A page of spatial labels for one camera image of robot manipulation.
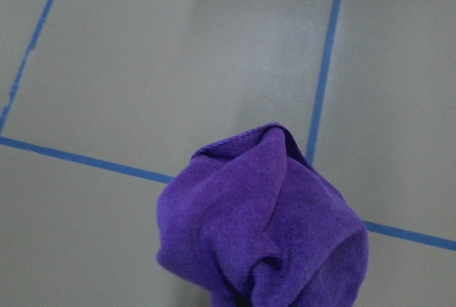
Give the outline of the purple towel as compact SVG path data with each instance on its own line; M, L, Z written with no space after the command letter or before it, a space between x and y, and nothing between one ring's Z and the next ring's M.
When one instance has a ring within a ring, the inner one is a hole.
M213 306L352 306L367 271L361 218L278 123L196 151L157 224L158 263Z

